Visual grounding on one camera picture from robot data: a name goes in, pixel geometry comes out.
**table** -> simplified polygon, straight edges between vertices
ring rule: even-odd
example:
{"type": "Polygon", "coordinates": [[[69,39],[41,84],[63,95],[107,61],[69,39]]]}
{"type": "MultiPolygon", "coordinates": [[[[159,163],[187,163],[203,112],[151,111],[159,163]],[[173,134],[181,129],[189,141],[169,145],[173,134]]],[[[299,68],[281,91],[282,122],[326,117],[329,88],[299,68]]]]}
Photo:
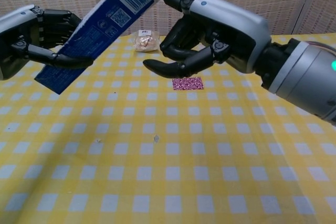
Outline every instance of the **table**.
{"type": "Polygon", "coordinates": [[[0,83],[0,223],[335,223],[335,127],[254,74],[175,91],[145,58],[121,37],[60,96],[37,63],[0,83]]]}

